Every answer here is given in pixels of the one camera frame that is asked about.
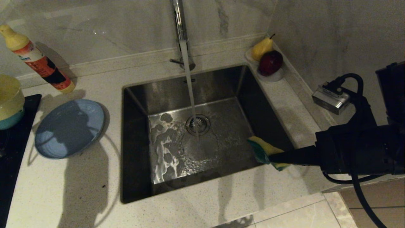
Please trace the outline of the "light blue plate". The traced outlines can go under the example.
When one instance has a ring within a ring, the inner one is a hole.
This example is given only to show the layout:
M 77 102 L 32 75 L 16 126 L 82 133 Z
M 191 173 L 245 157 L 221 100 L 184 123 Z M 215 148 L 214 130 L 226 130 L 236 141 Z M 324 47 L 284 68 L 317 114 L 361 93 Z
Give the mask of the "light blue plate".
M 64 159 L 84 151 L 105 124 L 102 106 L 89 99 L 68 101 L 52 110 L 36 130 L 34 146 L 48 159 Z

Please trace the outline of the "black induction cooktop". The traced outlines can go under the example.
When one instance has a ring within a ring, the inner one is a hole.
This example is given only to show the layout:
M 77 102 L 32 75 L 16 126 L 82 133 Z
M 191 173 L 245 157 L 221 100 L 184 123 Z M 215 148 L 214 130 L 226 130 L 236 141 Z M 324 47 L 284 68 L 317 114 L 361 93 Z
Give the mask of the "black induction cooktop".
M 25 97 L 24 116 L 12 128 L 0 131 L 0 228 L 6 227 L 9 209 L 42 95 Z

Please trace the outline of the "yellow plastic bowl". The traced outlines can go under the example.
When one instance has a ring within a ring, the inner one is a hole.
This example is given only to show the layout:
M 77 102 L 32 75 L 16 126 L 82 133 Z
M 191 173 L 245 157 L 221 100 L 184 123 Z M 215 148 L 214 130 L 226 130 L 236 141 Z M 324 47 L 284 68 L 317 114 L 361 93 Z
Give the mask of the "yellow plastic bowl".
M 0 74 L 0 121 L 21 111 L 24 103 L 25 97 L 19 80 L 9 75 Z

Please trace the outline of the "chrome faucet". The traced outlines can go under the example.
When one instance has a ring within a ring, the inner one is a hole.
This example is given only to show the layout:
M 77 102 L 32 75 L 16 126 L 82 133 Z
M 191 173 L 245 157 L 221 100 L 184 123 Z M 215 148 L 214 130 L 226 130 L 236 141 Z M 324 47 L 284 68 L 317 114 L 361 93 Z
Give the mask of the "chrome faucet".
M 188 55 L 189 69 L 190 69 L 190 71 L 192 71 L 192 70 L 194 70 L 196 65 L 188 50 L 188 32 L 187 32 L 187 26 L 186 26 L 186 18 L 185 18 L 185 13 L 184 13 L 183 1 L 182 0 L 169 0 L 169 1 L 171 4 L 171 7 L 172 7 L 173 17 L 174 17 L 174 22 L 175 22 L 178 50 L 182 54 L 181 42 L 184 41 L 186 43 L 185 50 Z

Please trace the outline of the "yellow sponge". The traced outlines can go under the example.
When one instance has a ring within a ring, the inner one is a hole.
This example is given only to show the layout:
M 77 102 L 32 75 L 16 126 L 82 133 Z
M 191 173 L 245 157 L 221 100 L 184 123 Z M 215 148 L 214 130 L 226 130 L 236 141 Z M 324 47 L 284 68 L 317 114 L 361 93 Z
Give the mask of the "yellow sponge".
M 272 146 L 271 144 L 265 142 L 263 139 L 257 136 L 251 136 L 247 139 L 247 141 L 254 150 L 255 159 L 257 160 L 257 162 L 263 164 L 271 164 L 278 171 L 283 171 L 288 166 L 290 166 L 286 163 L 275 163 L 269 160 L 269 156 L 283 153 L 284 151 L 282 149 Z

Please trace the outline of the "metal sink drain strainer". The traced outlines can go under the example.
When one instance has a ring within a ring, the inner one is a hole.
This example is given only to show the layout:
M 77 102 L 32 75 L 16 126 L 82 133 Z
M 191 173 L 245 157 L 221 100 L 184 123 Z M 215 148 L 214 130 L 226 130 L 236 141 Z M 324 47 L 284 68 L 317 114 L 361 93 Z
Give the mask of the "metal sink drain strainer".
M 211 122 L 209 118 L 202 114 L 196 114 L 195 118 L 191 116 L 186 121 L 186 130 L 193 136 L 203 136 L 211 128 Z

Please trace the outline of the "white fruit dish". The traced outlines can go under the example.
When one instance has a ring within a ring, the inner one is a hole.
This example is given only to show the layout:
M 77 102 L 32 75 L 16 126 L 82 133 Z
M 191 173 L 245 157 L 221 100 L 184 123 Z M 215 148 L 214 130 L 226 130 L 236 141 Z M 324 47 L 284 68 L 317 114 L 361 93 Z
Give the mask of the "white fruit dish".
M 285 72 L 284 72 L 283 67 L 281 67 L 278 71 L 276 71 L 275 73 L 273 73 L 270 76 L 263 76 L 262 74 L 260 74 L 259 73 L 259 61 L 256 61 L 252 58 L 251 52 L 252 52 L 252 48 L 249 48 L 245 52 L 245 58 L 253 66 L 255 73 L 257 74 L 258 78 L 262 82 L 265 82 L 265 83 L 278 82 L 284 77 Z

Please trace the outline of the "teal plastic bowl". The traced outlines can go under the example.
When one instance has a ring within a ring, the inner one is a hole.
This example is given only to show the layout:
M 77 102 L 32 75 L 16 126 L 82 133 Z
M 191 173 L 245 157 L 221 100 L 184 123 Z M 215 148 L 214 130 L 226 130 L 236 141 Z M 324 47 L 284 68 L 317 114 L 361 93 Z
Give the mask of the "teal plastic bowl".
M 20 111 L 16 112 L 11 117 L 1 120 L 0 121 L 0 131 L 12 128 L 17 123 L 19 123 L 20 120 L 22 120 L 24 115 L 25 115 L 25 108 L 22 108 Z

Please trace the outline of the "yellow pear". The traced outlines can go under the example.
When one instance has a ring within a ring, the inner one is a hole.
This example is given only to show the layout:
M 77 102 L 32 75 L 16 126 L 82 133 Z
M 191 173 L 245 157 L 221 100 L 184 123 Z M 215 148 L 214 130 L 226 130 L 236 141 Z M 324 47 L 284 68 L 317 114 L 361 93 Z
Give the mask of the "yellow pear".
M 260 61 L 260 59 L 265 53 L 272 51 L 274 43 L 274 40 L 272 38 L 274 36 L 275 34 L 271 35 L 270 37 L 266 37 L 262 41 L 253 46 L 251 50 L 251 57 L 255 61 Z

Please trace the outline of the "stainless steel sink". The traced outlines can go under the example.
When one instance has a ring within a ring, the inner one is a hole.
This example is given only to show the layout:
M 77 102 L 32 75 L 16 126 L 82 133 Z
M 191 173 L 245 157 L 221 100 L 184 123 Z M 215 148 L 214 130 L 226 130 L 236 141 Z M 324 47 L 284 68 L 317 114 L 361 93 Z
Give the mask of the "stainless steel sink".
M 291 137 L 246 65 L 123 89 L 121 201 L 124 204 L 259 166 L 247 139 L 289 151 Z M 186 130 L 202 114 L 203 136 Z

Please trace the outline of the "orange-label dish soap bottle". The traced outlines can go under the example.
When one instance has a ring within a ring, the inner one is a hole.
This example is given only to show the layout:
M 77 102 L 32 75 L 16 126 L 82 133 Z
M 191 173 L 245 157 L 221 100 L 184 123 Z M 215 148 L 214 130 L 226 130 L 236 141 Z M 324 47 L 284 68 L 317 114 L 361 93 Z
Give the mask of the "orange-label dish soap bottle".
M 70 93 L 75 84 L 26 36 L 15 32 L 9 25 L 0 25 L 0 34 L 7 48 L 34 70 L 48 84 L 62 93 Z

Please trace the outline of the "dark red apple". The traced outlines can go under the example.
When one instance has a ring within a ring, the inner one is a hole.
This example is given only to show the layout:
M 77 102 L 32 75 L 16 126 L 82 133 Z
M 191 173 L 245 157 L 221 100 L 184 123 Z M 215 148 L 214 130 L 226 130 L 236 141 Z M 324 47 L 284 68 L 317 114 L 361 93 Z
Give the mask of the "dark red apple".
M 276 50 L 265 53 L 259 61 L 258 72 L 263 76 L 270 76 L 277 72 L 283 65 L 284 58 Z

